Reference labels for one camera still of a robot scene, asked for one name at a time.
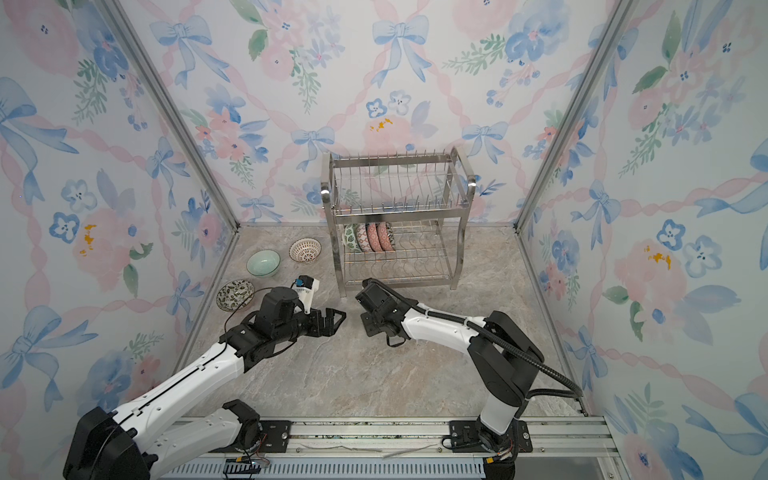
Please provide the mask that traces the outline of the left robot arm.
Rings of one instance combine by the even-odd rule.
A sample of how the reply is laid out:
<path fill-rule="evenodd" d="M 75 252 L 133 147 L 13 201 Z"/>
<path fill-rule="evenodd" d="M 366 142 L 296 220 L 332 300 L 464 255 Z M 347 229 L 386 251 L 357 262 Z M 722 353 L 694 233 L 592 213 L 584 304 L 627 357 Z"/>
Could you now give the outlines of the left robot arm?
<path fill-rule="evenodd" d="M 275 287 L 168 380 L 111 410 L 95 407 L 77 423 L 63 467 L 66 479 L 159 479 L 211 451 L 251 449 L 263 434 L 259 414 L 231 400 L 201 420 L 176 421 L 220 387 L 281 354 L 302 337 L 335 335 L 346 314 L 313 307 L 313 287 Z"/>

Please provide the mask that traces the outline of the blue triangle pattern bowl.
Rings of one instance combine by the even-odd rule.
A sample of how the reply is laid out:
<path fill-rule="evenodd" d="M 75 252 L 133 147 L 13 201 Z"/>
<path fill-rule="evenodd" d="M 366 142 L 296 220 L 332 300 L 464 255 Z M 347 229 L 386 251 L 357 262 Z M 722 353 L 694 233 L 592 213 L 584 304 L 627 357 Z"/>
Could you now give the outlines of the blue triangle pattern bowl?
<path fill-rule="evenodd" d="M 369 239 L 368 239 L 366 225 L 365 224 L 357 224 L 355 226 L 355 233 L 356 233 L 356 239 L 357 239 L 357 243 L 358 243 L 359 249 L 363 253 L 371 253 L 372 252 L 372 248 L 370 246 L 370 242 L 369 242 Z"/>

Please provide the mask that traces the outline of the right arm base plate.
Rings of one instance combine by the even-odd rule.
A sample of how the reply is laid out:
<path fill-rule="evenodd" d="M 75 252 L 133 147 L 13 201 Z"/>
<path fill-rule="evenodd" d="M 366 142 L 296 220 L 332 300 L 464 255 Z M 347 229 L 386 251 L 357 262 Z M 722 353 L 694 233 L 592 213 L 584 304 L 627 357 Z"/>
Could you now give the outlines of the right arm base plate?
<path fill-rule="evenodd" d="M 452 420 L 448 422 L 448 434 L 441 441 L 443 448 L 454 453 L 531 453 L 533 445 L 527 424 L 514 420 L 502 435 L 486 429 L 479 420 Z"/>

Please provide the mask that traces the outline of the green geometric pattern bowl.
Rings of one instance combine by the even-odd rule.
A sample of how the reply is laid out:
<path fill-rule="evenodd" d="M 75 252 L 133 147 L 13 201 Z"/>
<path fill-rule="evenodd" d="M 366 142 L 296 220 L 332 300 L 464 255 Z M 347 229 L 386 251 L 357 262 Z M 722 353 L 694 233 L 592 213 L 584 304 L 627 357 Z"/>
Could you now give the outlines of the green geometric pattern bowl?
<path fill-rule="evenodd" d="M 386 229 L 386 233 L 387 233 L 387 240 L 388 240 L 389 245 L 390 245 L 390 250 L 391 251 L 395 251 L 396 242 L 395 242 L 395 238 L 394 238 L 394 231 L 393 231 L 392 226 L 391 226 L 391 224 L 389 222 L 385 223 L 385 229 Z"/>

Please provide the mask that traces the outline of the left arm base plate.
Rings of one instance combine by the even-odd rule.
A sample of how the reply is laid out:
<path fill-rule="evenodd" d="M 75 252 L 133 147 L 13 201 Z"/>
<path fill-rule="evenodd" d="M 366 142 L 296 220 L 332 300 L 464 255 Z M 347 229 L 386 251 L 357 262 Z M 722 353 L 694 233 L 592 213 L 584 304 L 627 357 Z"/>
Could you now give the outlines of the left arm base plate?
<path fill-rule="evenodd" d="M 212 453 L 285 453 L 291 426 L 292 422 L 288 420 L 249 421 L 240 428 L 232 443 L 214 449 Z"/>

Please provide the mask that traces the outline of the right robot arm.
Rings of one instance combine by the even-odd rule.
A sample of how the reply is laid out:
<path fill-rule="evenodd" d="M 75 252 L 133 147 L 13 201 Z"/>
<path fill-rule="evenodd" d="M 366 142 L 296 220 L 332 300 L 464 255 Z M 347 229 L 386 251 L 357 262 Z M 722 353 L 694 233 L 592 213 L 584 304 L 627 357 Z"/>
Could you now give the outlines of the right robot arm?
<path fill-rule="evenodd" d="M 398 338 L 427 341 L 467 355 L 488 392 L 476 421 L 475 443 L 497 455 L 520 450 L 521 417 L 539 396 L 578 400 L 574 381 L 545 364 L 533 341 L 505 313 L 459 316 L 409 299 L 377 279 L 367 279 L 356 295 L 366 334 L 385 334 L 387 345 Z"/>

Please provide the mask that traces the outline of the steel two-tier dish rack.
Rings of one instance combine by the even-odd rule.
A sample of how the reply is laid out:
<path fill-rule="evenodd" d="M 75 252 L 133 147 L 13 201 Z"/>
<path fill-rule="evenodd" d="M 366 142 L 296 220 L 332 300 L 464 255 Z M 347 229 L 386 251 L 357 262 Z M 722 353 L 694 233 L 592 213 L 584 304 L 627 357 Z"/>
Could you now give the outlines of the steel two-tier dish rack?
<path fill-rule="evenodd" d="M 478 177 L 461 147 L 369 156 L 327 154 L 320 194 L 340 294 L 373 277 L 456 289 Z M 344 226 L 389 222 L 395 251 L 348 253 Z"/>

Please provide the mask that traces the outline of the green leaf pattern bowl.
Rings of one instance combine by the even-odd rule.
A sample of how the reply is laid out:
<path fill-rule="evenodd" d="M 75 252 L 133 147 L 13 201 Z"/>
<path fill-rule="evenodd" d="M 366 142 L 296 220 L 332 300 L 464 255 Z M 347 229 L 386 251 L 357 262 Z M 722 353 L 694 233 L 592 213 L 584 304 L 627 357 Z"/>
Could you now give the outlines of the green leaf pattern bowl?
<path fill-rule="evenodd" d="M 344 226 L 343 242 L 348 253 L 361 253 L 357 240 L 357 230 L 354 224 Z"/>

